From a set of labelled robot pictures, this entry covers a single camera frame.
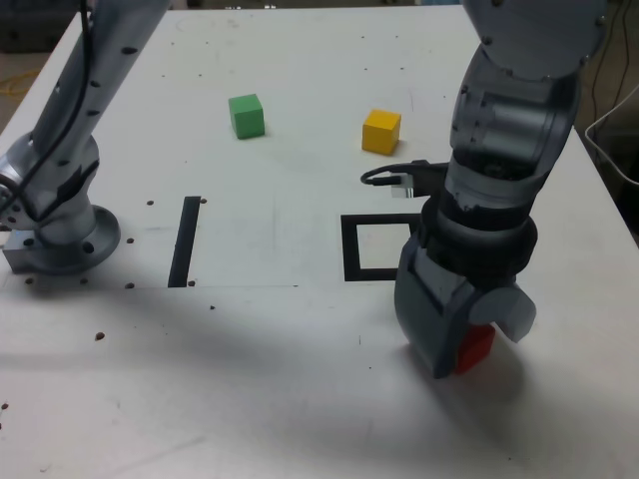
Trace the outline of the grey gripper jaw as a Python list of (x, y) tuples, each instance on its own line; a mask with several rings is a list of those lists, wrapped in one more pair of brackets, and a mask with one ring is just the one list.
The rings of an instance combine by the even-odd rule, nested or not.
[(470, 323), (495, 323), (512, 342), (518, 343), (530, 331), (536, 306), (518, 286), (500, 287), (484, 294), (470, 309)]
[(467, 278), (434, 262), (412, 235), (401, 251), (394, 287), (398, 323), (434, 378), (450, 375), (481, 292)]

